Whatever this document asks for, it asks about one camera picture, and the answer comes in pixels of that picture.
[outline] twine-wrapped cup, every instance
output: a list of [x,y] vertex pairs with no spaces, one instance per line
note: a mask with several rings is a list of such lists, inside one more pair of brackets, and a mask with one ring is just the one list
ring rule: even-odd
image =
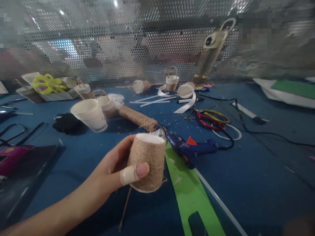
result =
[[134,81],[134,85],[133,85],[133,89],[137,94],[141,94],[145,91],[148,91],[150,89],[151,85],[150,82],[147,80],[135,80]]
[[150,171],[143,179],[130,186],[143,193],[156,191],[163,182],[165,140],[159,136],[139,133],[132,144],[127,166],[148,163]]
[[[170,75],[171,69],[174,68],[176,75]],[[177,83],[179,81],[179,77],[177,74],[177,67],[176,66],[171,66],[170,69],[168,70],[168,76],[166,77],[166,90],[167,91],[175,91]]]
[[[95,95],[95,92],[100,91],[101,94]],[[93,92],[93,97],[98,101],[98,104],[101,106],[102,111],[106,118],[111,118],[116,115],[116,109],[114,106],[113,99],[108,96],[104,90],[97,89]]]
[[74,87],[76,92],[80,95],[83,100],[94,99],[91,88],[88,84],[79,84]]

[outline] blue glue gun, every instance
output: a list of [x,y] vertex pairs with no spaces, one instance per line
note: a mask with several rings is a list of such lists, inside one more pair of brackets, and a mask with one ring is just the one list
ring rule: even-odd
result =
[[189,169],[194,169],[198,165],[198,154],[215,153],[219,147],[213,139],[208,139],[205,143],[199,143],[198,145],[189,145],[173,132],[166,130],[165,136],[177,155],[185,159],[185,164]]

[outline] perforated metal mesh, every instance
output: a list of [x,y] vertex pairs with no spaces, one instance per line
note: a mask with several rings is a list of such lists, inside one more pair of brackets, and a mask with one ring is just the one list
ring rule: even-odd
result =
[[[135,79],[162,82],[168,68],[176,65],[180,81],[190,81],[205,37],[241,12],[257,13],[257,18],[274,14],[271,18],[279,21],[276,33],[268,38],[266,49],[248,50],[240,46],[236,24],[210,81],[304,76],[315,65],[309,50],[314,45],[314,4],[309,1],[4,0],[0,5],[0,14],[24,29],[23,48],[4,46],[1,79],[38,71],[54,77],[78,76],[92,86],[113,86]],[[4,29],[10,27],[2,19]]]

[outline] green paper strip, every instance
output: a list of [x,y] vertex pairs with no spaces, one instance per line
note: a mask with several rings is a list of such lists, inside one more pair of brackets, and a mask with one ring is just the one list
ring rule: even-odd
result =
[[200,179],[193,170],[187,168],[183,158],[176,154],[169,142],[166,144],[165,159],[176,194],[185,236],[192,236],[188,218],[196,211],[199,212],[209,235],[225,236]]
[[271,88],[282,92],[315,99],[315,85],[313,84],[289,80],[278,80]]

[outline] white paper cup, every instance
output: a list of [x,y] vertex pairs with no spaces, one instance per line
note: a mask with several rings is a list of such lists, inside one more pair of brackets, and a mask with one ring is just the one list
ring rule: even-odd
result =
[[108,126],[102,108],[96,99],[78,102],[71,107],[70,112],[95,133],[103,132]]
[[116,114],[114,102],[110,96],[99,96],[96,98],[98,104],[101,106],[102,111],[106,118],[110,118]]
[[65,83],[66,87],[69,89],[73,89],[75,86],[78,85],[76,80],[72,77],[63,77],[62,81]]

